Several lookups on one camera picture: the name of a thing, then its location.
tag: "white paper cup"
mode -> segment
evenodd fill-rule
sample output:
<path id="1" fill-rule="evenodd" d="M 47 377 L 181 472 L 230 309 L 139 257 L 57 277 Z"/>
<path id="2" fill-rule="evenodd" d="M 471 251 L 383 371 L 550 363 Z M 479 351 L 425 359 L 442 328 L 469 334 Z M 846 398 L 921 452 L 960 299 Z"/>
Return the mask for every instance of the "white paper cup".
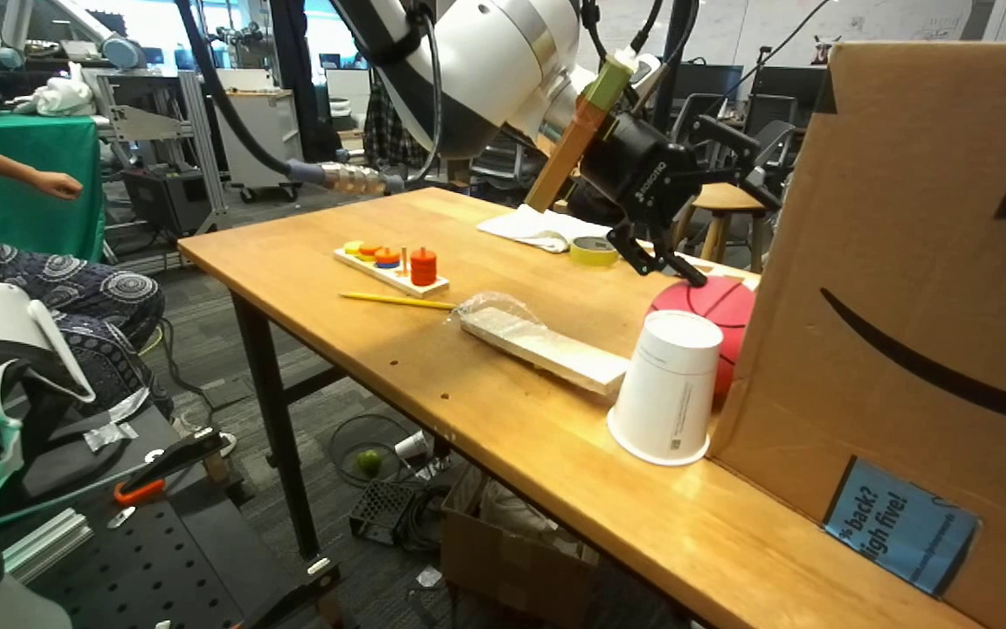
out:
<path id="1" fill-rule="evenodd" d="M 611 438 L 653 463 L 710 452 L 718 328 L 692 309 L 650 309 L 606 412 Z"/>

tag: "blue label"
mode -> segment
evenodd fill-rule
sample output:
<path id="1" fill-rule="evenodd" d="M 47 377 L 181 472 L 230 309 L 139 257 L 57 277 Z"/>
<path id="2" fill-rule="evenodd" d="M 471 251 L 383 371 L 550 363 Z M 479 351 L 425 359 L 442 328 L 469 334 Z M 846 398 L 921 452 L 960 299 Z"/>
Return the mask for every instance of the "blue label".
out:
<path id="1" fill-rule="evenodd" d="M 979 531 L 979 517 L 853 461 L 825 531 L 925 595 L 940 595 Z"/>

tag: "table leg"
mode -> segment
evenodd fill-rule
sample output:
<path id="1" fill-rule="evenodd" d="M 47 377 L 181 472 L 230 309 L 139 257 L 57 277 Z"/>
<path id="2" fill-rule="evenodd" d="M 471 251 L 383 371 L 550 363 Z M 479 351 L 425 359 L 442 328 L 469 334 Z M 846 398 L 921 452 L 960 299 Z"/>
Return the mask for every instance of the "table leg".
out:
<path id="1" fill-rule="evenodd" d="M 703 257 L 722 260 L 722 248 L 725 248 L 725 212 L 712 212 L 712 222 L 706 230 L 706 244 L 703 244 Z"/>
<path id="2" fill-rule="evenodd" d="M 747 227 L 747 270 L 762 271 L 763 212 L 751 212 L 747 221 L 751 221 L 751 227 Z"/>
<path id="3" fill-rule="evenodd" d="M 270 455 L 271 455 L 271 463 L 281 477 L 298 549 L 304 559 L 314 559 L 321 552 L 321 545 L 319 545 L 314 513 L 306 510 L 300 455 L 298 455 L 293 424 L 291 424 L 291 398 L 281 389 L 281 371 L 278 371 L 278 357 L 271 348 L 270 320 L 256 304 L 248 304 L 239 295 L 230 295 L 230 299 L 234 299 L 238 333 L 239 333 L 245 348 L 248 348 L 250 383 L 256 383 L 256 398 L 263 408 Z"/>

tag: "cardboard box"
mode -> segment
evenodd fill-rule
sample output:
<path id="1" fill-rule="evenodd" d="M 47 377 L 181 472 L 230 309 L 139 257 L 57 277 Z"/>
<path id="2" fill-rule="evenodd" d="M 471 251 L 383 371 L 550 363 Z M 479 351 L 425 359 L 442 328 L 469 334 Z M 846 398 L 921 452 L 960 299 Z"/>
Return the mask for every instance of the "cardboard box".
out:
<path id="1" fill-rule="evenodd" d="M 715 461 L 810 520 L 853 461 L 971 513 L 940 597 L 1006 626 L 1006 45 L 837 45 L 829 93 Z"/>
<path id="2" fill-rule="evenodd" d="M 442 505 L 442 575 L 460 589 L 531 616 L 545 626 L 588 626 L 600 565 L 596 552 L 484 520 L 484 513 L 479 513 L 482 490 L 484 476 L 469 469 Z"/>

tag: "green object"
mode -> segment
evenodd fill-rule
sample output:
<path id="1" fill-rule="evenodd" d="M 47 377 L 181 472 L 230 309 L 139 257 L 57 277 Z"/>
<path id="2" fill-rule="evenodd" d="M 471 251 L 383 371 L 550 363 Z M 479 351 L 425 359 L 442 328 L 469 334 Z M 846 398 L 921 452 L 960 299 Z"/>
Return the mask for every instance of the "green object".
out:
<path id="1" fill-rule="evenodd" d="M 606 59 L 596 73 L 596 80 L 588 88 L 588 101 L 600 110 L 611 110 L 632 88 L 632 69 Z"/>
<path id="2" fill-rule="evenodd" d="M 362 477 L 375 477 L 383 469 L 383 455 L 377 446 L 365 446 L 355 455 L 355 469 Z"/>
<path id="3" fill-rule="evenodd" d="M 569 257 L 576 264 L 614 264 L 619 251 L 611 248 L 606 236 L 571 236 Z"/>
<path id="4" fill-rule="evenodd" d="M 0 115 L 0 153 L 40 172 L 65 172 L 85 184 L 76 198 L 53 198 L 0 178 L 0 240 L 26 251 L 97 257 L 104 240 L 104 196 L 94 121 Z"/>

